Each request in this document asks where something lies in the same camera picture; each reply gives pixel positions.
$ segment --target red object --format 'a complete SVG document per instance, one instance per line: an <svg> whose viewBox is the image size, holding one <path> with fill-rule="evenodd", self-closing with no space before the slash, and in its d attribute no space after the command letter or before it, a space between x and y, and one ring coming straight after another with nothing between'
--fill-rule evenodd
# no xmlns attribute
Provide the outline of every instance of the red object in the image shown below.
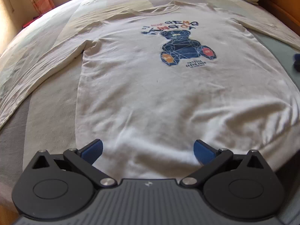
<svg viewBox="0 0 300 225"><path fill-rule="evenodd" d="M212 57L214 55L214 52L211 50L211 49L208 49L208 48L203 48L202 49L202 52L206 55L206 56L209 56L209 57Z"/></svg>
<svg viewBox="0 0 300 225"><path fill-rule="evenodd" d="M28 25L30 25L33 21L35 21L35 20L37 20L38 18L40 18L41 16L42 16L42 15L40 15L40 16L34 18L33 20L29 21L28 23L24 24L24 25L23 25L23 29L26 28Z"/></svg>

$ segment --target red patch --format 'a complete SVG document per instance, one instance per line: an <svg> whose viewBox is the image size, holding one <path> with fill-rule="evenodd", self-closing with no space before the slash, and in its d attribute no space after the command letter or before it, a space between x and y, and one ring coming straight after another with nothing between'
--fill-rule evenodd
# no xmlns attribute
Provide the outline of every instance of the red patch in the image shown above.
<svg viewBox="0 0 300 225"><path fill-rule="evenodd" d="M203 48L202 49L202 52L206 55L206 56L209 56L209 57L212 57L214 55L214 52L211 50L211 49L208 49L208 48Z"/></svg>

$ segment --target shirt sleeve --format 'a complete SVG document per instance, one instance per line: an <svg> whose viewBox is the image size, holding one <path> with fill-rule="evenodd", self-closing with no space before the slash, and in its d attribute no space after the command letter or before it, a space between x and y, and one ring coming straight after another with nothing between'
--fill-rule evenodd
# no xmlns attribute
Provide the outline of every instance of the shirt sleeve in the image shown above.
<svg viewBox="0 0 300 225"><path fill-rule="evenodd" d="M265 23L257 22L247 17L240 15L238 13L234 13L232 11L228 11L221 8L214 8L221 16L225 16L228 19L234 19L243 27L252 29L254 31L258 31L262 34L273 37L277 40L280 40L293 48L300 50L300 37L294 33L293 31L283 31L278 28L276 25L268 25Z"/></svg>
<svg viewBox="0 0 300 225"><path fill-rule="evenodd" d="M22 101L43 81L67 66L83 50L100 47L102 23L102 21L92 22L70 38L52 47L38 60L33 59L34 62L22 75L18 76L0 101L0 129ZM31 50L26 55L31 57L35 56L35 53Z"/></svg>

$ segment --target orange patch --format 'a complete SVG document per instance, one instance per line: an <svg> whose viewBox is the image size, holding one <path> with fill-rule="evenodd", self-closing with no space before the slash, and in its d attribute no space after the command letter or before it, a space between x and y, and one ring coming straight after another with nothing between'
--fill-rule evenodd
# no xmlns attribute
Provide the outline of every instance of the orange patch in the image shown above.
<svg viewBox="0 0 300 225"><path fill-rule="evenodd" d="M174 59L171 55L169 54L163 54L163 59L167 61L167 63L172 63L174 62Z"/></svg>

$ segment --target blue gripper pad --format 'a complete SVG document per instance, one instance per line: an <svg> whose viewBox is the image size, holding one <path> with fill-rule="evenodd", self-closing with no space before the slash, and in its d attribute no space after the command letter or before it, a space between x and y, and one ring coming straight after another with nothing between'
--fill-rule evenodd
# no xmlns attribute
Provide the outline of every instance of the blue gripper pad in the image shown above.
<svg viewBox="0 0 300 225"><path fill-rule="evenodd" d="M92 165L98 159L98 157L101 156L102 152L103 143L101 140L96 139L80 149L78 154L83 160Z"/></svg>
<svg viewBox="0 0 300 225"><path fill-rule="evenodd" d="M196 140L194 143L194 155L197 160L206 165L216 157L217 150L210 147L201 140Z"/></svg>

